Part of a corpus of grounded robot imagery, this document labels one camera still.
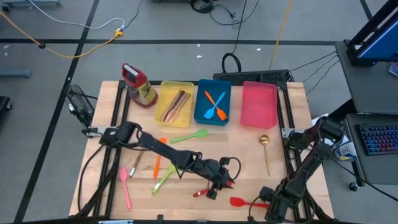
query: gray floor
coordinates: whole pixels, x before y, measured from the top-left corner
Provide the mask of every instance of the gray floor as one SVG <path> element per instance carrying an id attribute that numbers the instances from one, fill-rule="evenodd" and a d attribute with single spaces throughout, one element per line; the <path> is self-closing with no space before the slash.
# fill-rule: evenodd
<path id="1" fill-rule="evenodd" d="M 93 0 L 61 1 L 62 7 L 44 9 L 58 19 L 85 23 Z M 242 0 L 219 1 L 240 16 Z M 385 0 L 366 0 L 375 13 Z M 129 20 L 139 1 L 100 0 L 93 26 L 118 16 Z M 289 0 L 261 0 L 241 31 L 242 40 L 276 40 Z M 249 0 L 247 10 L 254 7 Z M 214 17 L 230 22 L 224 11 Z M 12 9 L 9 17 L 36 38 L 79 39 L 81 27 L 57 24 L 35 9 Z M 24 38 L 4 19 L 0 19 L 0 38 Z M 300 0 L 295 1 L 282 40 L 349 39 L 366 23 L 359 0 Z M 91 30 L 88 39 L 107 39 L 119 24 L 112 23 L 101 30 Z M 155 4 L 144 0 L 140 14 L 125 31 L 124 40 L 164 39 L 234 39 L 237 30 L 215 24 L 208 15 L 192 11 L 177 0 Z M 77 44 L 48 44 L 65 54 L 74 54 Z M 95 45 L 85 44 L 83 52 Z M 243 70 L 267 70 L 273 45 L 239 45 L 236 55 Z M 86 94 L 97 95 L 103 80 L 119 80 L 121 64 L 131 63 L 145 71 L 151 80 L 198 80 L 212 78 L 221 71 L 221 58 L 233 45 L 223 44 L 111 44 L 81 58 L 72 83 Z M 35 159 L 42 146 L 62 85 L 72 60 L 56 57 L 34 44 L 0 44 L 0 67 L 30 69 L 31 79 L 1 78 L 0 95 L 12 97 L 13 110 L 0 129 L 0 223 L 12 222 L 29 180 Z M 293 69 L 334 51 L 333 46 L 280 45 L 273 69 Z M 296 81 L 305 80 L 323 62 L 293 72 Z M 227 70 L 235 64 L 227 61 Z M 326 72 L 323 67 L 305 82 L 309 91 Z M 339 64 L 308 96 L 312 115 L 330 113 L 349 96 Z M 81 124 L 64 105 L 42 172 L 37 181 L 25 221 L 66 217 L 78 178 L 78 170 L 86 139 L 80 134 Z M 324 164 L 326 181 L 335 217 L 348 222 L 395 223 L 398 204 L 369 187 L 356 193 L 347 185 L 353 178 L 332 161 Z M 396 186 L 378 186 L 398 196 Z"/>

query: wooden table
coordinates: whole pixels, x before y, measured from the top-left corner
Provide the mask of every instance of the wooden table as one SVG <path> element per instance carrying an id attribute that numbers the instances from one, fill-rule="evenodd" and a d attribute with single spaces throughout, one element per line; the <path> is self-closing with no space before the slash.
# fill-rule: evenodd
<path id="1" fill-rule="evenodd" d="M 102 83 L 93 126 L 109 126 L 111 123 L 117 86 L 118 82 Z M 160 93 L 160 86 L 154 86 L 154 88 Z M 247 201 L 253 201 L 259 195 L 262 186 L 266 185 L 275 188 L 281 179 L 286 176 L 286 168 L 278 124 L 272 129 L 251 128 L 240 125 L 242 90 L 242 86 L 233 86 L 229 123 L 223 127 L 196 124 L 193 120 L 193 112 L 189 128 L 161 127 L 154 120 L 156 106 L 144 109 L 133 102 L 130 103 L 127 120 L 139 123 L 143 127 L 143 131 L 151 133 L 154 137 L 170 140 L 177 136 L 194 133 L 201 128 L 208 129 L 210 132 L 208 137 L 202 139 L 194 138 L 189 141 L 178 142 L 172 146 L 176 149 L 200 151 L 203 153 L 204 159 L 212 158 L 218 160 L 223 156 L 235 156 L 242 162 L 242 171 L 238 179 L 236 179 L 234 189 L 219 191 L 216 200 L 210 200 L 205 196 L 192 197 L 195 192 L 205 189 L 207 185 L 205 179 L 195 174 L 184 174 L 181 180 L 178 179 L 176 174 L 171 175 L 158 193 L 152 196 L 151 192 L 154 185 L 165 174 L 170 161 L 162 158 L 158 179 L 154 180 L 153 173 L 157 156 L 154 152 L 145 152 L 134 177 L 127 181 L 132 211 L 127 211 L 123 184 L 117 181 L 111 218 L 154 220 L 158 214 L 163 214 L 165 220 L 247 220 L 249 207 L 232 207 L 229 204 L 229 198 L 241 197 Z M 309 128 L 312 124 L 303 83 L 288 83 L 288 90 L 296 128 Z M 282 111 L 285 126 L 287 127 L 283 93 L 280 91 L 279 94 L 282 99 Z M 119 120 L 123 111 L 124 97 L 125 94 L 123 94 L 121 100 Z M 193 107 L 195 106 L 195 100 L 196 95 L 193 96 Z M 267 134 L 270 137 L 270 143 L 267 146 L 271 167 L 270 177 L 267 175 L 263 146 L 259 144 L 258 140 L 263 134 Z M 99 138 L 88 139 L 81 167 L 99 147 L 98 141 Z M 122 149 L 120 167 L 127 167 L 129 171 L 138 153 L 137 151 Z M 98 186 L 103 156 L 104 149 L 88 165 L 83 179 L 82 205 L 90 199 Z M 237 163 L 231 161 L 228 169 L 231 176 L 233 176 L 238 169 Z M 78 185 L 76 185 L 75 195 L 70 208 L 71 215 L 78 212 L 76 205 L 77 189 Z M 333 211 L 322 166 L 318 168 L 308 181 L 308 189 L 326 214 L 332 217 Z M 104 213 L 107 194 L 108 191 L 105 190 L 100 214 Z M 252 216 L 257 221 L 264 221 L 265 214 L 266 211 L 263 208 L 254 207 L 252 209 Z M 293 219 L 291 211 L 287 214 L 287 218 Z"/>

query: yellow plastic bin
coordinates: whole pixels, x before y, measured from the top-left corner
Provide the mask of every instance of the yellow plastic bin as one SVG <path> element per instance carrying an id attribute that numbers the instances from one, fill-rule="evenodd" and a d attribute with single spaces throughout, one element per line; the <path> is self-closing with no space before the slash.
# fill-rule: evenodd
<path id="1" fill-rule="evenodd" d="M 190 82 L 162 81 L 162 84 L 160 85 L 159 99 L 157 100 L 158 103 L 155 112 L 155 120 L 163 126 L 180 128 L 188 127 L 191 121 L 193 89 L 193 83 Z M 172 123 L 160 121 L 165 110 L 169 107 L 180 90 L 183 90 L 191 95 L 187 102 L 182 106 L 177 118 Z"/>

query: pink plastic bin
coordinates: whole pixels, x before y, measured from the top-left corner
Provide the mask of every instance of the pink plastic bin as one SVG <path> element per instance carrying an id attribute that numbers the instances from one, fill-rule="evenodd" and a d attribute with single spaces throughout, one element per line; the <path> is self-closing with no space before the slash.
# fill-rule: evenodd
<path id="1" fill-rule="evenodd" d="M 272 128 L 277 122 L 277 87 L 273 84 L 243 83 L 241 124 Z"/>

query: keyboard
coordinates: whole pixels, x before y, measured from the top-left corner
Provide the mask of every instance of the keyboard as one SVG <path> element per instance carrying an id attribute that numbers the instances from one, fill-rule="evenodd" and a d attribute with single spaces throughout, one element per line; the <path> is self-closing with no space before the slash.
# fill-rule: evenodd
<path id="1" fill-rule="evenodd" d="M 357 124 L 368 156 L 398 153 L 398 123 Z"/>
<path id="2" fill-rule="evenodd" d="M 213 75 L 214 80 L 231 81 L 231 82 L 291 82 L 292 76 L 288 70 L 270 70 L 256 72 L 233 72 L 233 73 L 216 73 Z"/>

